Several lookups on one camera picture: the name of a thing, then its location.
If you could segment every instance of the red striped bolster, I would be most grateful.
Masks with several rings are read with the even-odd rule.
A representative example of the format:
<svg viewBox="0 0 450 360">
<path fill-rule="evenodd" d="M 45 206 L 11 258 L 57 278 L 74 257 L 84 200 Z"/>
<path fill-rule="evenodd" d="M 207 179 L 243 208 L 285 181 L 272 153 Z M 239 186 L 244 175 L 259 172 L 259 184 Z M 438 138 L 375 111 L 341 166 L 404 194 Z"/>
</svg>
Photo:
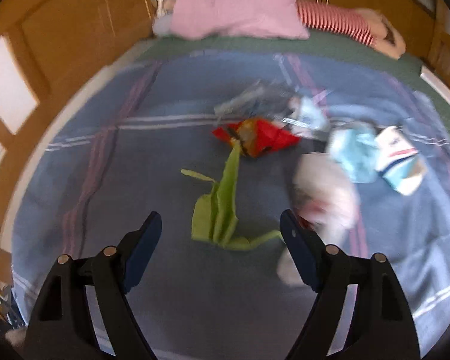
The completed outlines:
<svg viewBox="0 0 450 360">
<path fill-rule="evenodd" d="M 366 46 L 374 42 L 367 22 L 354 10 L 309 0 L 297 0 L 296 7 L 302 24 L 309 28 L 346 35 Z"/>
</svg>

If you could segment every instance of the green mattress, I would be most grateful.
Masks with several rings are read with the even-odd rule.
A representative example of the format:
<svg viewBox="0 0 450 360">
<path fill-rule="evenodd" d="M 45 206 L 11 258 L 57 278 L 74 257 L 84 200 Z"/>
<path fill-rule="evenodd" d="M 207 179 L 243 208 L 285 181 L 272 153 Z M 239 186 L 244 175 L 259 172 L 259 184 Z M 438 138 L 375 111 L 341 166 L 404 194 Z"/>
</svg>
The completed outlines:
<svg viewBox="0 0 450 360">
<path fill-rule="evenodd" d="M 163 59 L 205 49 L 308 54 L 385 71 L 430 97 L 450 133 L 450 105 L 420 78 L 423 65 L 420 59 L 404 54 L 395 61 L 344 36 L 310 30 L 308 40 L 209 37 L 189 41 L 170 37 L 156 40 L 139 59 Z"/>
</svg>

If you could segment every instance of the pink pillow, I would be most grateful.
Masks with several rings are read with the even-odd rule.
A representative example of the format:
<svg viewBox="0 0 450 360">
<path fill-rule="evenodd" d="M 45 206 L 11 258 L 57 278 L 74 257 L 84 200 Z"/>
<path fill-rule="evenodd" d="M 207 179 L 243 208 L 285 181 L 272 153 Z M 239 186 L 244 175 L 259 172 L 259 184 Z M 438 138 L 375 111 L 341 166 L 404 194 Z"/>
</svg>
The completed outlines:
<svg viewBox="0 0 450 360">
<path fill-rule="evenodd" d="M 171 31 L 183 38 L 208 35 L 308 39 L 296 0 L 176 0 Z"/>
</svg>

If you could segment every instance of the green origami crane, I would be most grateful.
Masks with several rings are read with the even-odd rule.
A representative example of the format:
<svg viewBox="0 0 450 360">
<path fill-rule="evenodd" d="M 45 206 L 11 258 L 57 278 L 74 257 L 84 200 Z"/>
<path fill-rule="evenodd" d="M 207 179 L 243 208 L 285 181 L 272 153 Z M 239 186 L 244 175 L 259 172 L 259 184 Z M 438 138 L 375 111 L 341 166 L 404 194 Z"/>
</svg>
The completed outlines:
<svg viewBox="0 0 450 360">
<path fill-rule="evenodd" d="M 275 237 L 282 237 L 273 230 L 260 237 L 232 238 L 239 221 L 235 215 L 236 182 L 239 177 L 240 144 L 236 143 L 228 156 L 220 182 L 200 173 L 182 169 L 182 174 L 213 183 L 211 192 L 202 195 L 195 203 L 192 218 L 192 239 L 210 242 L 224 249 L 248 251 Z"/>
</svg>

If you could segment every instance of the metal screw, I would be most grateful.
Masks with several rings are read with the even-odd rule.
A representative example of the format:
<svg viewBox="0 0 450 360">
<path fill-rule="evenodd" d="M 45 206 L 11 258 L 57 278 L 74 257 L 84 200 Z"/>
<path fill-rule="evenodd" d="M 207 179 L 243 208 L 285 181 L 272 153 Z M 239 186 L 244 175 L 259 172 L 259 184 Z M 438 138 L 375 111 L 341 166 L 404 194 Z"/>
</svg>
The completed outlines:
<svg viewBox="0 0 450 360">
<path fill-rule="evenodd" d="M 375 253 L 375 260 L 377 260 L 379 263 L 384 263 L 387 261 L 387 257 L 382 253 Z"/>
<path fill-rule="evenodd" d="M 338 246 L 335 246 L 335 245 L 327 245 L 327 246 L 325 247 L 325 251 L 326 251 L 328 254 L 331 254 L 331 255 L 335 256 L 336 254 L 338 254 L 338 252 L 340 251 L 340 249 L 338 249 Z"/>
<path fill-rule="evenodd" d="M 107 246 L 105 249 L 103 249 L 103 254 L 107 257 L 113 256 L 115 253 L 116 253 L 115 246 Z"/>
<path fill-rule="evenodd" d="M 63 254 L 63 255 L 59 256 L 59 258 L 57 258 L 56 261 L 57 261 L 59 264 L 65 264 L 65 263 L 68 261 L 69 258 L 70 258 L 70 257 L 68 257 L 68 255 Z"/>
</svg>

